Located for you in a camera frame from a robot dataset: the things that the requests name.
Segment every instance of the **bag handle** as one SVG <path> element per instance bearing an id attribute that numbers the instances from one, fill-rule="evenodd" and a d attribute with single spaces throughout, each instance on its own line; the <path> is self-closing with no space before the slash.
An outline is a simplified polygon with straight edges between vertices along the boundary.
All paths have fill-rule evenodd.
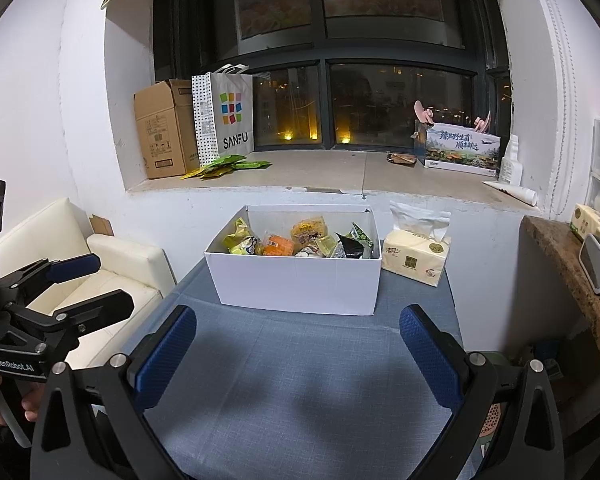
<path id="1" fill-rule="evenodd" d="M 216 70 L 215 74 L 241 74 L 249 69 L 248 65 L 237 64 L 232 65 L 231 63 L 227 63 L 224 66 L 221 66 L 218 70 Z"/>

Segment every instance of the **white tissue sheet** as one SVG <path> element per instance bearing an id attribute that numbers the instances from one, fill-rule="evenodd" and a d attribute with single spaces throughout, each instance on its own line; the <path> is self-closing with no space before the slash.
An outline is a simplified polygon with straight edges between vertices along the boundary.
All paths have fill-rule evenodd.
<path id="1" fill-rule="evenodd" d="M 441 242 L 451 222 L 448 211 L 432 211 L 391 200 L 389 209 L 394 217 L 394 229 L 402 229 Z"/>

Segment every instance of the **window frame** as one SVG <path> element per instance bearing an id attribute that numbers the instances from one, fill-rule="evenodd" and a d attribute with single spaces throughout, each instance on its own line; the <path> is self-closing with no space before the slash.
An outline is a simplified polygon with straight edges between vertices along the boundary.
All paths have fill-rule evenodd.
<path id="1" fill-rule="evenodd" d="M 472 78 L 471 115 L 496 114 L 500 107 L 496 79 L 509 77 L 509 54 L 498 0 L 457 0 L 457 12 L 464 48 L 423 41 L 387 39 L 328 38 L 324 0 L 309 0 L 311 43 L 270 48 L 208 62 L 216 56 L 214 0 L 170 0 L 171 73 L 176 78 L 218 69 L 226 63 L 243 63 L 249 73 L 300 66 L 318 67 L 318 110 L 321 143 L 272 144 L 256 150 L 364 150 L 412 152 L 398 146 L 342 144 L 335 139 L 331 107 L 330 70 L 335 63 L 396 64 L 442 70 Z M 509 138 L 510 124 L 501 124 L 496 115 L 490 131 L 502 139 L 502 152 Z"/>

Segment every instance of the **sofa armrest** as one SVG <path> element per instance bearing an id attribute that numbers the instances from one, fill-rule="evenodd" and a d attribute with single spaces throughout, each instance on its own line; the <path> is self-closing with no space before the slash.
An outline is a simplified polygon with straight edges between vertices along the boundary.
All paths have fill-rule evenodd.
<path id="1" fill-rule="evenodd" d="M 87 238 L 87 245 L 100 257 L 102 269 L 156 288 L 163 298 L 175 286 L 167 258 L 160 247 L 107 235 L 91 235 Z"/>

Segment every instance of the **white bottle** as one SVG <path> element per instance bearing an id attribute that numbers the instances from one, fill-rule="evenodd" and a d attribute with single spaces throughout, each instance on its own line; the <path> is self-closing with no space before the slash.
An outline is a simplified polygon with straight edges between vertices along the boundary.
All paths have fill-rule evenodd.
<path id="1" fill-rule="evenodd" d="M 522 163 L 518 161 L 518 136 L 512 135 L 500 161 L 498 182 L 519 186 L 520 180 L 522 180 Z"/>

